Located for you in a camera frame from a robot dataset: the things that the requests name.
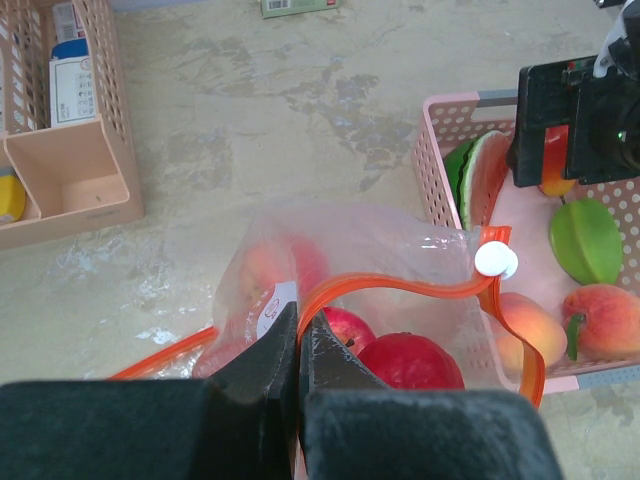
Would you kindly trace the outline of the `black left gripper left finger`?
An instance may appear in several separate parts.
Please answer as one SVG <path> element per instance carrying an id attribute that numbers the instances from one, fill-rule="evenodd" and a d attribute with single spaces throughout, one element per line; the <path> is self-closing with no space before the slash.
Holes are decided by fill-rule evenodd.
<path id="1" fill-rule="evenodd" d="M 32 381 L 1 389 L 5 479 L 290 479 L 297 306 L 205 379 Z"/>

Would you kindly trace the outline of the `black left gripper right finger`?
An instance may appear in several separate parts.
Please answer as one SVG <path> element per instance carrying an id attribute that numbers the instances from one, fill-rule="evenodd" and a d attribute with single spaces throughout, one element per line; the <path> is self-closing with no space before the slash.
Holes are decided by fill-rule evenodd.
<path id="1" fill-rule="evenodd" d="M 310 479 L 561 479 L 533 405 L 501 390 L 385 386 L 317 315 L 300 342 Z"/>

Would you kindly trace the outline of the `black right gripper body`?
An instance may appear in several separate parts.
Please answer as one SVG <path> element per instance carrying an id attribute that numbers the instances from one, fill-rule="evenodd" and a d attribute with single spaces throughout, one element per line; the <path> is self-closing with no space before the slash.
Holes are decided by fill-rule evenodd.
<path id="1" fill-rule="evenodd" d="M 561 76 L 571 94 L 562 177 L 582 185 L 639 175 L 639 41 L 619 37 L 606 52 L 568 62 Z"/>

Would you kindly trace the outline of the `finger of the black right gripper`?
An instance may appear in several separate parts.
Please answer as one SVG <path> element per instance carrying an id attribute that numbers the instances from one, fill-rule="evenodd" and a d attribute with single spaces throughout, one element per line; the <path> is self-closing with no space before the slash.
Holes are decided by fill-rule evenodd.
<path id="1" fill-rule="evenodd" d="M 593 58 L 575 58 L 524 67 L 519 72 L 514 137 L 506 164 L 519 188 L 542 183 L 546 132 L 568 126 L 567 165 L 563 171 L 581 185 L 596 184 L 598 173 L 588 165 L 592 152 L 576 127 L 581 84 L 591 78 Z"/>

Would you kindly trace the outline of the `yellow red pear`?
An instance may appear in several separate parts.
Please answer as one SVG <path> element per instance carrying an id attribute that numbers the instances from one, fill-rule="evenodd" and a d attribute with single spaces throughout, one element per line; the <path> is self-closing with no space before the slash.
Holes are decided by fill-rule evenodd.
<path id="1" fill-rule="evenodd" d="M 563 196 L 575 184 L 575 180 L 564 178 L 568 132 L 567 125 L 550 127 L 546 130 L 542 180 L 538 188 L 549 197 Z"/>

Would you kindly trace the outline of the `dark red round fruit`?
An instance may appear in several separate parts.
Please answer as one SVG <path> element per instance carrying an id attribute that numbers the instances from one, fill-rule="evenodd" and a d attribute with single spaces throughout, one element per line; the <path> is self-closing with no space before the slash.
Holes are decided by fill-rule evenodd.
<path id="1" fill-rule="evenodd" d="M 424 336 L 406 332 L 383 335 L 366 346 L 358 358 L 395 389 L 465 389 L 454 358 Z"/>

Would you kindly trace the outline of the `red apple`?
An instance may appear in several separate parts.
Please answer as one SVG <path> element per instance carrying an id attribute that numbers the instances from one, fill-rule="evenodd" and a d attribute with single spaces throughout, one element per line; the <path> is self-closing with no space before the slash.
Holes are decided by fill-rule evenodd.
<path id="1" fill-rule="evenodd" d="M 369 325 L 358 315 L 339 307 L 324 307 L 333 334 L 356 356 L 376 340 Z"/>
<path id="2" fill-rule="evenodd" d="M 319 283 L 329 276 L 329 263 L 313 239 L 300 235 L 287 235 L 295 264 L 299 298 L 305 299 Z"/>

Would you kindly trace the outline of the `clear orange-zipper top bag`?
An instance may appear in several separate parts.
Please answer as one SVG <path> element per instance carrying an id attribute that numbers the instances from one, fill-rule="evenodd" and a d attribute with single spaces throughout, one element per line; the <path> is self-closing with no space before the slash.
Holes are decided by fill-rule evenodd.
<path id="1" fill-rule="evenodd" d="M 299 298 L 287 235 L 313 239 L 326 255 L 329 276 Z M 232 281 L 241 256 L 253 245 L 273 244 L 285 259 L 288 278 L 250 309 L 232 311 Z M 361 317 L 376 337 L 411 333 L 435 342 L 457 363 L 465 388 L 507 389 L 493 373 L 471 370 L 469 347 L 488 340 L 481 316 L 495 321 L 524 347 L 522 372 L 530 363 L 545 370 L 539 351 L 507 324 L 500 303 L 501 284 L 515 267 L 498 272 L 484 266 L 487 234 L 437 226 L 400 210 L 365 203 L 303 203 L 270 206 L 250 223 L 213 297 L 210 327 L 122 370 L 132 380 L 176 367 L 182 376 L 207 376 L 261 339 L 281 310 L 295 303 L 297 333 L 303 337 L 324 307 Z"/>

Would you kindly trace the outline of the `red yellow pomegranate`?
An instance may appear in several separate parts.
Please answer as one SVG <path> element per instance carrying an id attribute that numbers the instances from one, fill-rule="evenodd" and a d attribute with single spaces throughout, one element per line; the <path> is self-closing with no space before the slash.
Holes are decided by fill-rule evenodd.
<path id="1" fill-rule="evenodd" d="M 251 246 L 241 256 L 236 279 L 232 281 L 231 310 L 250 309 L 276 283 L 285 281 L 288 276 L 285 259 L 273 244 Z"/>

